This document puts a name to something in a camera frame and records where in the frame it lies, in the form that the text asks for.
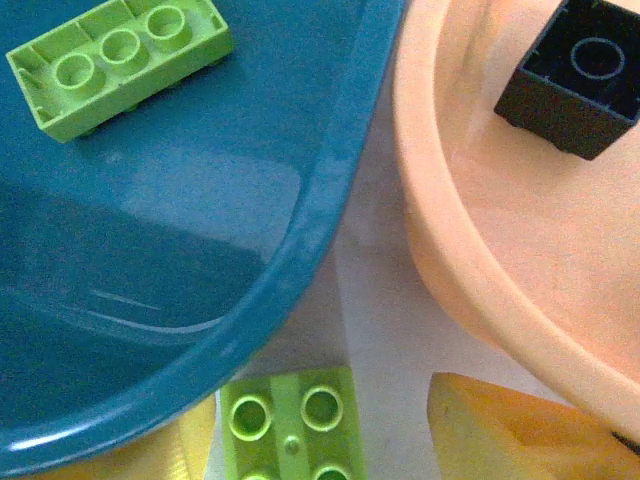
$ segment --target lime green lego brick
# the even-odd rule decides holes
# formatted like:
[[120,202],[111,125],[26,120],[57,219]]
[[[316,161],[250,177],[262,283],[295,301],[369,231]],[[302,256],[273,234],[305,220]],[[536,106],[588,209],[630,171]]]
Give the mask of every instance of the lime green lego brick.
[[230,383],[220,404],[227,480],[366,480],[348,368]]
[[232,50],[209,0],[109,0],[6,56],[38,127],[64,143]]

